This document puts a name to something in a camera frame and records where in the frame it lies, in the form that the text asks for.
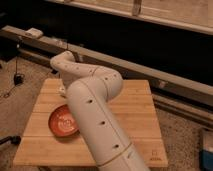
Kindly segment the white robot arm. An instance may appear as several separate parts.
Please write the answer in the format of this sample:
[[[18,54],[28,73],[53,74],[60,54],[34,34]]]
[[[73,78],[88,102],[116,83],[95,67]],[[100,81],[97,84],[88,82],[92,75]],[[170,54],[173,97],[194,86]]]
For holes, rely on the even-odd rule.
[[[121,74],[78,63],[70,51],[54,56],[50,65],[61,75],[67,105],[99,171],[150,171],[107,104],[123,88]]]

